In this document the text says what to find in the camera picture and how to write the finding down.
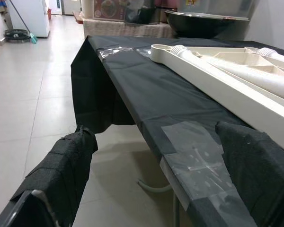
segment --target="large metal bowl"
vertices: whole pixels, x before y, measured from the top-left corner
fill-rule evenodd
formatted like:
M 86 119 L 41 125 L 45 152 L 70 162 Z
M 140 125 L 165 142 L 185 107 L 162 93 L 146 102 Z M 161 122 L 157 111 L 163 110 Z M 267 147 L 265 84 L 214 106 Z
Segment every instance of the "large metal bowl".
M 177 35 L 189 38 L 213 38 L 237 20 L 233 17 L 179 13 L 171 10 L 166 10 L 165 13 L 169 25 Z

